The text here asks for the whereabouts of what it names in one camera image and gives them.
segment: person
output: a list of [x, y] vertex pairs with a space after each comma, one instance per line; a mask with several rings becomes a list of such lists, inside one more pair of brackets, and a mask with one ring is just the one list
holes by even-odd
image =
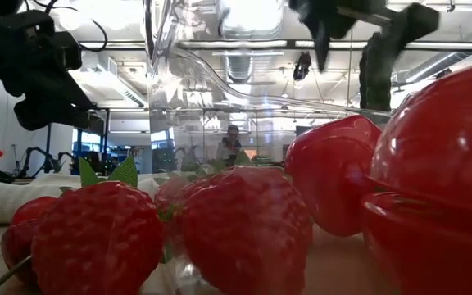
[[227, 128], [227, 136], [224, 136], [218, 144], [216, 158], [225, 160], [225, 164], [230, 167], [234, 165], [236, 156], [242, 151], [243, 147], [239, 142], [239, 128], [236, 125], [230, 125]]

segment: ceiling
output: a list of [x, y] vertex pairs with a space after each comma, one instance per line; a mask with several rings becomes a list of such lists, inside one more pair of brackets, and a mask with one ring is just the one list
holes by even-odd
[[[162, 18], [164, 0], [155, 0], [152, 14], [155, 20]], [[388, 6], [400, 11], [411, 1], [389, 0]], [[472, 41], [472, 0], [455, 0], [456, 9], [447, 12], [449, 0], [418, 1], [441, 12], [438, 31], [425, 36], [428, 41]], [[290, 11], [279, 0], [174, 0], [174, 23], [177, 23], [178, 39], [218, 40], [218, 19], [221, 9], [231, 6], [231, 13], [224, 23], [225, 39], [310, 39], [308, 30], [298, 21], [297, 13]], [[109, 41], [142, 41], [142, 0], [60, 0], [58, 6], [75, 7], [81, 13], [66, 9], [54, 9], [60, 30], [69, 30], [80, 42], [100, 41], [102, 33], [91, 20], [104, 27]], [[170, 22], [161, 32], [166, 34]], [[366, 23], [357, 23], [344, 40], [366, 41], [379, 28]], [[227, 57], [226, 52], [201, 50], [194, 52], [231, 88], [240, 93], [256, 97], [284, 97], [295, 99], [307, 106], [310, 102], [357, 106], [358, 62], [360, 52], [331, 52], [324, 73], [318, 73], [316, 64], [302, 84], [294, 84], [293, 63], [300, 55], [296, 50], [270, 50], [265, 56]], [[427, 66], [426, 62], [441, 60], [448, 53], [431, 51], [406, 51], [399, 58], [394, 72], [405, 72]], [[158, 57], [166, 64], [167, 57]], [[138, 107], [125, 93], [141, 98], [145, 104], [160, 99], [164, 89], [165, 107], [211, 107], [214, 102], [238, 101], [238, 95], [229, 95], [220, 90], [204, 71], [193, 70], [194, 60], [170, 56], [165, 70], [157, 76], [147, 78], [147, 55], [145, 51], [85, 52], [84, 67], [72, 74], [88, 96], [100, 107]], [[252, 59], [252, 66], [245, 63]], [[472, 56], [450, 65], [451, 70], [472, 66]], [[233, 75], [246, 75], [243, 82], [231, 79]], [[396, 108], [410, 92], [432, 82], [422, 79], [418, 83], [403, 86], [403, 92], [393, 94], [392, 107]], [[191, 93], [207, 93], [199, 104]]]

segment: wall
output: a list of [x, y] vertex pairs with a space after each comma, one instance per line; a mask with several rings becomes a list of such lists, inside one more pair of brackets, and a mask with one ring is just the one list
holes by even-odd
[[[14, 105], [23, 98], [14, 98], [5, 92], [0, 81], [0, 149], [3, 151], [3, 157], [0, 158], [0, 170], [12, 172], [16, 167], [14, 151], [12, 144], [16, 145], [16, 156], [19, 161], [23, 156], [26, 148], [40, 147], [43, 150], [47, 143], [47, 128], [37, 131], [27, 131], [23, 129], [17, 122], [14, 114]], [[51, 137], [52, 155], [57, 157], [58, 152], [70, 152], [72, 141], [72, 127], [53, 124]], [[29, 173], [33, 174], [44, 161], [44, 156], [33, 153], [30, 158]], [[70, 161], [67, 160], [63, 166], [62, 173], [69, 173]]]

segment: table surface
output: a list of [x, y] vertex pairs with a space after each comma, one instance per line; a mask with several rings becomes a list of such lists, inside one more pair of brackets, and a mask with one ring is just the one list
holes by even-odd
[[[0, 238], [5, 228], [0, 227]], [[385, 278], [370, 258], [360, 236], [335, 238], [321, 229], [314, 228], [313, 246], [307, 257], [306, 290], [304, 295], [393, 295]], [[0, 249], [0, 276], [7, 271]], [[171, 295], [162, 290], [162, 272], [155, 271], [143, 286], [143, 295]], [[24, 288], [12, 278], [0, 288], [0, 295], [32, 295], [38, 291]], [[196, 291], [194, 295], [215, 295], [212, 290]]]

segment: table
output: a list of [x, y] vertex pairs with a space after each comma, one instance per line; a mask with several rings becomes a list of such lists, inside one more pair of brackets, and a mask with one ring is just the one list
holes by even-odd
[[[0, 237], [5, 228], [0, 227]], [[367, 252], [361, 236], [335, 238], [314, 227], [313, 246], [307, 257], [306, 290], [303, 295], [393, 295], [392, 288], [380, 274]], [[165, 267], [160, 265], [143, 286], [142, 295], [171, 295], [161, 286]], [[7, 271], [0, 252], [0, 276]], [[12, 278], [0, 288], [0, 295], [35, 295], [38, 292], [23, 288]], [[202, 289], [192, 295], [220, 295]]]

